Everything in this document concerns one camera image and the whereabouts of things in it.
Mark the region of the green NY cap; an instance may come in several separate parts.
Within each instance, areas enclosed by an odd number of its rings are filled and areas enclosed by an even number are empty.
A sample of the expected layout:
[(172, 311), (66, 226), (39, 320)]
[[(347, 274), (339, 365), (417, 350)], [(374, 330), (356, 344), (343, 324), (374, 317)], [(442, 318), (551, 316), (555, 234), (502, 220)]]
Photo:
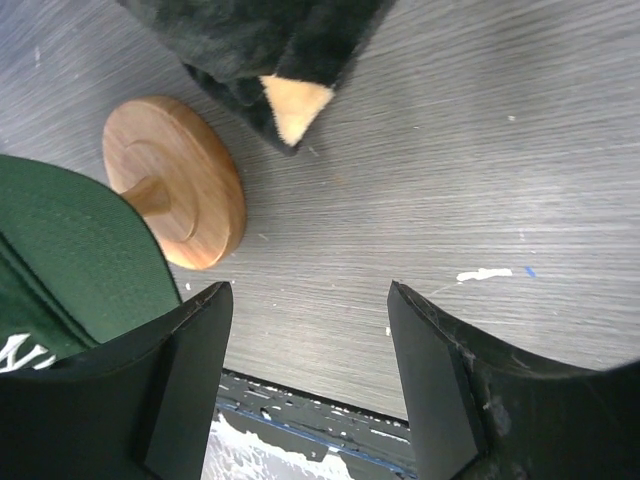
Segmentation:
[(47, 369), (178, 307), (142, 217), (100, 182), (1, 158), (1, 371)]

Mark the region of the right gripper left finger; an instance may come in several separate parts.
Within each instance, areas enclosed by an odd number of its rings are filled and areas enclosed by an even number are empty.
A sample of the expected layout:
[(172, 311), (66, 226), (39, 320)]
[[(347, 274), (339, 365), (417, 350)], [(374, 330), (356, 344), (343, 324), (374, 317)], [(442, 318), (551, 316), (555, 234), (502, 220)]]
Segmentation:
[(48, 369), (3, 374), (2, 477), (199, 478), (232, 315), (219, 282)]

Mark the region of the wooden hat stand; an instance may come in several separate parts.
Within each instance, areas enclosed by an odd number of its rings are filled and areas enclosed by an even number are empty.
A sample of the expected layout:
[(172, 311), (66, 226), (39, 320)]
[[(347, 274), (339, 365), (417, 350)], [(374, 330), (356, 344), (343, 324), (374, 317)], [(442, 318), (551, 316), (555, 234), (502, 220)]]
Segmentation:
[(110, 187), (143, 217), (165, 258), (205, 270), (239, 246), (247, 209), (228, 149), (194, 110), (168, 96), (135, 98), (102, 136)]

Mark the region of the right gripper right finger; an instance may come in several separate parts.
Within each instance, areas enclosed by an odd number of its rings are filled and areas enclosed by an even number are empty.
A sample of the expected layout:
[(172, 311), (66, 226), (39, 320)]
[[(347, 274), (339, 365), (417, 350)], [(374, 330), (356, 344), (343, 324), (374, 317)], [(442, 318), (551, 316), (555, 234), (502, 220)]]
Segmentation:
[(391, 336), (422, 479), (635, 479), (639, 365), (530, 353), (392, 283)]

